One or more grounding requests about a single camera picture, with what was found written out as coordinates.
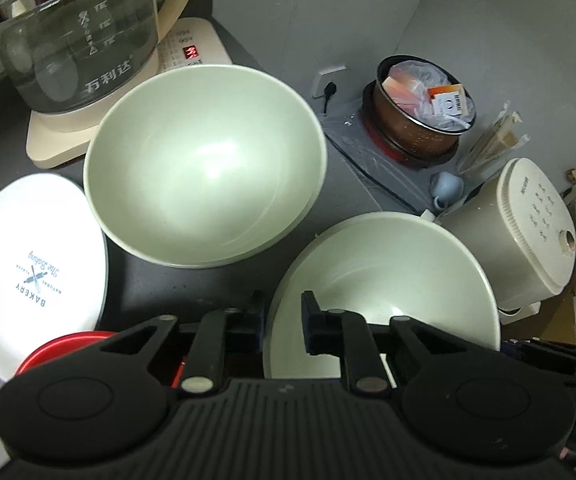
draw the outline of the black power cord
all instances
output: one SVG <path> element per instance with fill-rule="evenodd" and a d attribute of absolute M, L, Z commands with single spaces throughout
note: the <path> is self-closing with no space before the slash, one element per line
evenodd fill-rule
<path fill-rule="evenodd" d="M 335 95 L 336 93 L 337 93 L 337 85 L 334 84 L 332 81 L 330 83 L 328 83 L 327 85 L 325 85 L 325 88 L 324 88 L 324 99 L 325 99 L 324 100 L 324 115 L 327 115 L 327 104 L 330 101 L 330 98 L 333 95 Z M 350 162 L 350 164 L 352 164 L 364 177 L 366 177 L 373 184 L 375 184 L 375 186 L 378 186 L 379 188 L 383 189 L 392 198 L 394 198 L 398 202 L 401 202 L 402 205 L 404 205 L 405 207 L 410 209 L 412 211 L 412 213 L 416 214 L 417 216 L 421 215 L 421 211 L 417 210 L 410 202 L 401 198 L 397 193 L 395 193 L 389 187 L 384 186 L 375 177 L 373 177 L 366 170 L 364 170 L 364 168 L 362 168 L 357 162 L 355 162 L 354 159 L 350 155 L 348 155 L 325 131 L 324 131 L 324 135 L 325 135 L 325 138 L 328 141 L 330 141 L 330 143 L 335 147 L 337 152 L 341 153 L 341 155 L 343 155 L 343 158 L 345 158 L 345 160 Z"/>

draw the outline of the gray wall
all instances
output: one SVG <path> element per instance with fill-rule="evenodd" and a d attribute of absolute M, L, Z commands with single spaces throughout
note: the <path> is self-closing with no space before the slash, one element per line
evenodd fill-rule
<path fill-rule="evenodd" d="M 394 51 L 418 1 L 215 0 L 215 17 L 304 96 L 318 70 L 346 64 L 348 78 L 335 96 L 341 102 L 358 95 L 377 62 Z"/>
<path fill-rule="evenodd" d="M 576 165 L 576 0 L 421 0 L 399 53 L 431 59 L 473 94 L 479 127 L 505 101 L 532 158 L 563 190 Z"/>

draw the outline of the brown pot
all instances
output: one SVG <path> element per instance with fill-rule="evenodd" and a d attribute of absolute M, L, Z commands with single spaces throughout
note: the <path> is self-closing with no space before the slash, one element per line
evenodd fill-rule
<path fill-rule="evenodd" d="M 444 132 L 432 126 L 427 126 L 412 117 L 389 97 L 383 89 L 382 82 L 388 76 L 388 72 L 393 65 L 402 61 L 416 60 L 430 63 L 425 59 L 414 56 L 390 56 L 386 57 L 377 68 L 377 84 L 372 91 L 372 100 L 377 114 L 382 123 L 385 125 L 384 134 L 394 142 L 400 144 L 410 153 L 421 157 L 436 157 L 450 151 L 453 145 L 458 142 L 460 135 L 469 128 L 455 130 L 453 132 Z M 458 84 L 459 81 L 450 75 L 440 66 L 435 65 L 442 70 L 451 84 Z M 474 124 L 476 115 L 473 117 L 470 125 Z"/>

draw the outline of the red object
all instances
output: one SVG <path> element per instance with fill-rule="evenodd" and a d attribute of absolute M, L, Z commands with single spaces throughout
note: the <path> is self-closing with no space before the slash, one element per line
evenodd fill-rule
<path fill-rule="evenodd" d="M 192 59 L 193 57 L 199 57 L 199 51 L 194 45 L 184 46 L 183 53 L 185 54 L 185 59 Z"/>
<path fill-rule="evenodd" d="M 115 335 L 116 332 L 104 332 L 103 330 L 93 330 L 90 332 L 77 332 L 74 334 L 63 335 L 57 337 L 52 341 L 48 341 L 45 345 L 40 346 L 34 352 L 32 352 L 26 359 L 21 363 L 15 375 L 22 374 L 23 372 L 39 366 L 40 364 L 52 361 L 57 357 L 63 357 L 64 355 L 71 354 L 77 350 L 81 350 L 88 345 L 98 343 L 110 336 Z M 175 378 L 172 382 L 172 387 L 176 388 L 179 385 L 179 379 L 181 378 L 181 372 L 183 372 L 183 365 L 185 361 L 181 362 L 181 366 L 175 374 Z"/>

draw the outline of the beige container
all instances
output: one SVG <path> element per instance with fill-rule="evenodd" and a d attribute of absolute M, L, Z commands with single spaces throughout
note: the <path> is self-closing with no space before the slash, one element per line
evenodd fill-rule
<path fill-rule="evenodd" d="M 572 218 L 548 177 L 527 158 L 509 161 L 439 222 L 479 261 L 501 311 L 556 296 L 570 280 Z"/>

